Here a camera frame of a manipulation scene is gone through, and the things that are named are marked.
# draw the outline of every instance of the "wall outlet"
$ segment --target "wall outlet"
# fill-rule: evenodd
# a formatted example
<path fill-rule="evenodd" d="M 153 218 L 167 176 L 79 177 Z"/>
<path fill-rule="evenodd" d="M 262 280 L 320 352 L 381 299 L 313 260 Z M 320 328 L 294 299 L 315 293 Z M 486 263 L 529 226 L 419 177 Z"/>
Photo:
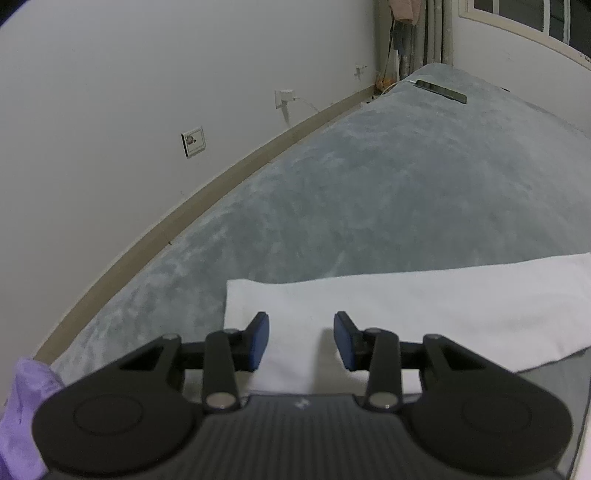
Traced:
<path fill-rule="evenodd" d="M 355 65 L 355 76 L 361 77 L 363 75 L 363 71 L 367 68 L 367 65 Z"/>
<path fill-rule="evenodd" d="M 296 94 L 293 90 L 275 90 L 275 108 L 287 105 L 288 102 L 293 102 L 295 99 Z"/>
<path fill-rule="evenodd" d="M 205 150 L 205 136 L 203 135 L 203 127 L 196 128 L 190 132 L 181 134 L 183 139 L 183 147 L 187 158 L 198 154 Z"/>

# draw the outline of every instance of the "gray carpet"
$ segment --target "gray carpet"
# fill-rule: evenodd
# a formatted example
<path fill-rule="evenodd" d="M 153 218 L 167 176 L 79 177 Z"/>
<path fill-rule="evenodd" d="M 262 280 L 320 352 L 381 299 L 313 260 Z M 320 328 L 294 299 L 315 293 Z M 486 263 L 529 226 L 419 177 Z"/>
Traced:
<path fill-rule="evenodd" d="M 409 78 L 458 90 L 468 102 L 402 82 L 295 145 L 123 288 L 56 371 L 72 382 L 166 332 L 203 339 L 222 326 L 231 278 L 282 283 L 591 250 L 588 137 L 449 66 Z M 531 375 L 580 411 L 587 397 L 579 384 L 586 379 L 588 389 L 591 365 L 579 364 L 566 386 L 556 384 L 560 372 Z M 197 379 L 189 378 L 189 395 Z"/>

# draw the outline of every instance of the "black phone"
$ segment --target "black phone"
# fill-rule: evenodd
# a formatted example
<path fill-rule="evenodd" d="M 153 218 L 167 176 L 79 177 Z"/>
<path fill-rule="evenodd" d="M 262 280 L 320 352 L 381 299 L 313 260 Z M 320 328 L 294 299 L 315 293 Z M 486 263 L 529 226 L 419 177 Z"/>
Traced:
<path fill-rule="evenodd" d="M 429 90 L 429 92 L 433 92 L 438 95 L 443 95 L 444 97 L 449 98 L 450 100 L 455 100 L 456 102 L 467 103 L 466 95 L 450 90 L 449 88 L 442 87 L 441 85 L 425 82 L 425 80 L 417 80 L 414 86 Z"/>

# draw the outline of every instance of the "white wall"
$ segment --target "white wall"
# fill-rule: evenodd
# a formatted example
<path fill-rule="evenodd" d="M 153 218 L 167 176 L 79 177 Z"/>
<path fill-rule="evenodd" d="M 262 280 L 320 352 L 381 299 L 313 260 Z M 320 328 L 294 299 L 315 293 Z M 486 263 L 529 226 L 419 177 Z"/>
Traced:
<path fill-rule="evenodd" d="M 374 55 L 373 0 L 28 1 L 0 28 L 0 394 L 116 257 L 289 128 L 274 89 L 326 108 Z"/>
<path fill-rule="evenodd" d="M 458 17 L 455 11 L 454 67 L 591 134 L 591 70 L 535 41 Z"/>

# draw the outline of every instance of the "pink cloth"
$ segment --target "pink cloth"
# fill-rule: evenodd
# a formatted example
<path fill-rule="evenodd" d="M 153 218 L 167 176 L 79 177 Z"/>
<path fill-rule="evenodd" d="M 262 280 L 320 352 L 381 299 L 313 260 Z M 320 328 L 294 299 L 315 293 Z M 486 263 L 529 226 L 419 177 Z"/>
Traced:
<path fill-rule="evenodd" d="M 397 22 L 416 25 L 424 0 L 389 0 L 390 8 Z"/>

